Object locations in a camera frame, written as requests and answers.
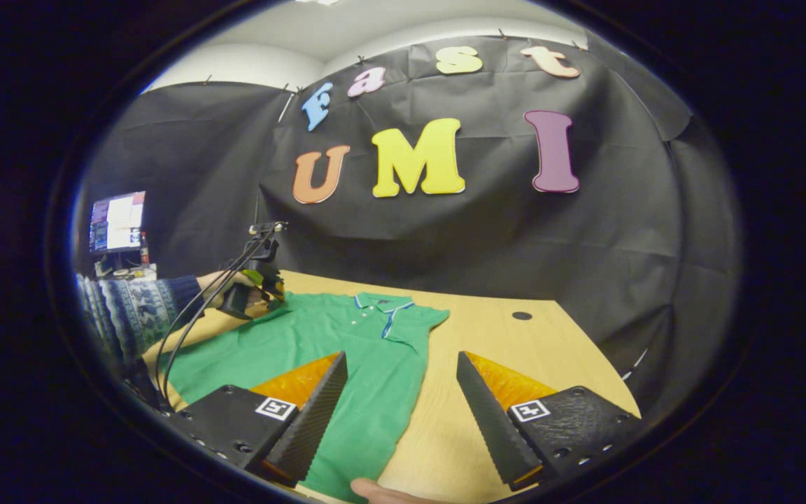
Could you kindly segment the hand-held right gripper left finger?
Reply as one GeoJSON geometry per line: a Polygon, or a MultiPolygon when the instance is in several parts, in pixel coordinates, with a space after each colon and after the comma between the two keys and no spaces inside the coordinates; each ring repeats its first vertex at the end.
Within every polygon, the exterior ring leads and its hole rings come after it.
{"type": "Polygon", "coordinates": [[[348,382],[345,352],[256,387],[220,386],[165,418],[218,459],[277,484],[307,478],[348,382]]]}

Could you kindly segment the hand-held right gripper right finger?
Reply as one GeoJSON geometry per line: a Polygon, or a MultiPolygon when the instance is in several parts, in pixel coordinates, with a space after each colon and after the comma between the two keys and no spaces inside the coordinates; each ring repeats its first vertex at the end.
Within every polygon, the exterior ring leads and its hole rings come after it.
{"type": "Polygon", "coordinates": [[[589,387],[557,391],[474,352],[458,354],[456,379],[490,459],[512,491],[608,462],[641,424],[639,416],[589,387]]]}

